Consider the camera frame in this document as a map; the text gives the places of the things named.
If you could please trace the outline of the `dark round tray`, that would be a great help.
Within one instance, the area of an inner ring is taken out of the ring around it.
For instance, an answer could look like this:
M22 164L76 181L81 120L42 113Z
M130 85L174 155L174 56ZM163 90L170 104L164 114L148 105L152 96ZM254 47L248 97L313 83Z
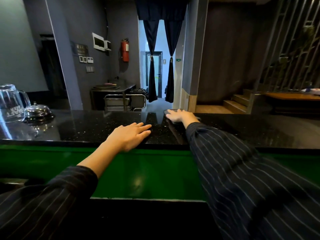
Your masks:
M93 89L96 90L117 90L120 88L120 85L117 85L115 83L105 83L102 85L96 85L93 87Z

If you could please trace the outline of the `metal service trolley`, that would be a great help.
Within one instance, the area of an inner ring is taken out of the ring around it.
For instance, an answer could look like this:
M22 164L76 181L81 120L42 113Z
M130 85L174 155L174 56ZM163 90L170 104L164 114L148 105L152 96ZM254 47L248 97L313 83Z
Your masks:
M146 108L147 98L143 94L105 95L105 111L141 112Z

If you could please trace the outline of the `glass door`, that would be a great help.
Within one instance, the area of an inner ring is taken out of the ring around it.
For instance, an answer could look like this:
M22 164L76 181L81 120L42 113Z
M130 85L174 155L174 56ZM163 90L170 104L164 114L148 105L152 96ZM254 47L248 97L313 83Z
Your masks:
M162 98L162 52L154 52L154 80L155 89L158 98ZM151 53L149 51L145 52L145 89L146 92L149 91L149 74L150 74L150 58Z

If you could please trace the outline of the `dark tied curtain panel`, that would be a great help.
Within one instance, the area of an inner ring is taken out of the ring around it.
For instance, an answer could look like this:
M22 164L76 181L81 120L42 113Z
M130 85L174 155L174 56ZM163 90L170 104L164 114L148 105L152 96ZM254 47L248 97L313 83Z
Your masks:
M182 20L178 21L164 21L165 31L166 31L166 38L170 53L170 62L169 62L169 72L168 72L168 81L167 81L167 90L166 90L166 97L165 100L169 103L174 102L174 59L173 55L175 49L178 44L178 39L180 35L180 31L182 28Z
M156 39L157 39L157 33L158 33L158 24L159 21L143 21L145 33L146 33L146 39L149 46L150 51L150 66L149 66L149 82L148 82L148 101L151 103L155 100L157 100L157 93L156 93L156 85L155 85L155 69L154 69L154 49L156 46Z

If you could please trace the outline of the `person's right forearm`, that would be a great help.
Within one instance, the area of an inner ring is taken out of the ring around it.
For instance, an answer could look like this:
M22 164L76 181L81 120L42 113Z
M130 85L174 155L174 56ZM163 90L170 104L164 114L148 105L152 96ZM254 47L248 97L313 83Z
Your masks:
M223 240L320 240L320 186L214 127L186 137Z

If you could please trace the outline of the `wooden staircase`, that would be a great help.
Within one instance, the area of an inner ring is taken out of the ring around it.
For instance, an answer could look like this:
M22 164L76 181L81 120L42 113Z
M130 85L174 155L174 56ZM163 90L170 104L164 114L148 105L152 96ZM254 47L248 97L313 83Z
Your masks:
M235 94L231 100L224 100L222 105L196 105L196 113L206 114L249 114L248 106L251 90L243 89L242 95Z

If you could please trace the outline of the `white wall electrical box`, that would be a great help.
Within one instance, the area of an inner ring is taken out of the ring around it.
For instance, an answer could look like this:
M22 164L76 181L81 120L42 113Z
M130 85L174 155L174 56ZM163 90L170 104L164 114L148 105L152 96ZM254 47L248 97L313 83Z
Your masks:
M93 47L94 49L100 50L105 52L106 48L105 48L105 40L102 36L99 36L95 33L92 33L92 37L93 37Z

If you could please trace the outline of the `person's left hand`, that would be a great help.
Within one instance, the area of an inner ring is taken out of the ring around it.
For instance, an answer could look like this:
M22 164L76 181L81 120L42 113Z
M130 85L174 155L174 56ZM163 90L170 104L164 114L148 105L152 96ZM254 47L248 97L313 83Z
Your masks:
M144 132L137 132L136 129L121 125L115 128L101 145L116 153L122 151L128 152L141 144L151 133L150 129Z

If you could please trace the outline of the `wooden table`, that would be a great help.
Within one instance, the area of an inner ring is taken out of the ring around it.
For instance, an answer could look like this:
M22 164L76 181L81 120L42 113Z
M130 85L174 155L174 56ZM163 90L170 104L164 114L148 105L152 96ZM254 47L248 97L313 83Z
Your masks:
M266 102L271 105L272 114L277 115L318 115L320 96L309 93L265 93Z

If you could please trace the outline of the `silver call bell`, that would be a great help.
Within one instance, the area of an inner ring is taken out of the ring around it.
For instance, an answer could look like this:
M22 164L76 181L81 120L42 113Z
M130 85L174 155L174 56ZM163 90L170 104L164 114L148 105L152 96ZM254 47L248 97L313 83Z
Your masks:
M43 122L54 118L55 115L48 106L34 103L24 109L22 122L29 124Z

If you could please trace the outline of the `dark wall sign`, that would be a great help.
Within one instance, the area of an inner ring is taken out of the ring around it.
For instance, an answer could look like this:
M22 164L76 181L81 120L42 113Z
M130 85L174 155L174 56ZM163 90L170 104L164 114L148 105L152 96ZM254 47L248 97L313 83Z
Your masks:
M88 46L85 44L74 44L74 53L79 56L88 56L89 55L89 50Z

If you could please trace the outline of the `red fire extinguisher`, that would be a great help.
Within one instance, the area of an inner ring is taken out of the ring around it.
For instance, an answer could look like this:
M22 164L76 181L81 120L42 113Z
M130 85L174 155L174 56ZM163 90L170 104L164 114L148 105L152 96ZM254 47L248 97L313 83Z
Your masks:
M129 39L125 38L121 41L121 59L123 62L129 62Z

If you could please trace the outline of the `black side table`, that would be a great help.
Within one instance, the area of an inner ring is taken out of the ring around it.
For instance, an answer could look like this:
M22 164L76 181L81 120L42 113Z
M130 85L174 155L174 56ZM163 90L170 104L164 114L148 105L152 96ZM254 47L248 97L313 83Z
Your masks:
M91 108L93 110L105 110L104 96L111 94L129 94L132 89L137 88L135 84L118 84L120 88L117 90L99 90L90 89Z

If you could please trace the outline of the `clear glass beer mug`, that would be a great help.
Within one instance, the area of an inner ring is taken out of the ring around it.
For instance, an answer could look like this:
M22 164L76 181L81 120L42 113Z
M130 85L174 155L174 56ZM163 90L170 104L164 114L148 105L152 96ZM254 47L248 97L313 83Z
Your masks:
M0 123L21 121L31 102L26 92L13 84L0 85Z

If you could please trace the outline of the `metal lattice railing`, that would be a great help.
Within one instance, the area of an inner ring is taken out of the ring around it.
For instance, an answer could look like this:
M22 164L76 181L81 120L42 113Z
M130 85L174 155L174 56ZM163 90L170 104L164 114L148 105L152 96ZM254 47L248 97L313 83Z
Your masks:
M320 0L277 0L254 92L320 88Z

